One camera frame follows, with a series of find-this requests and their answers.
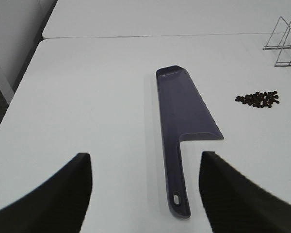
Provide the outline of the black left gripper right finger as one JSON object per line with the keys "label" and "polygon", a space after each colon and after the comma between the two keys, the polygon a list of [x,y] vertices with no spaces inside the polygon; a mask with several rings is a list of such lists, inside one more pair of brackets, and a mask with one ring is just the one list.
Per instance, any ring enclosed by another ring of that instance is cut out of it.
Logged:
{"label": "black left gripper right finger", "polygon": [[198,184],[214,233],[291,233],[291,205],[213,151],[202,153]]}

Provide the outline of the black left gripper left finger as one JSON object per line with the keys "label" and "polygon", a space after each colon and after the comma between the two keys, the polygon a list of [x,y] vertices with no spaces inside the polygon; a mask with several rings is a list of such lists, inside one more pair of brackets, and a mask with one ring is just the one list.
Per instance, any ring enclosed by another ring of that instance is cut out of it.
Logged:
{"label": "black left gripper left finger", "polygon": [[32,192],[0,209],[0,233],[78,233],[91,193],[91,156],[78,153]]}

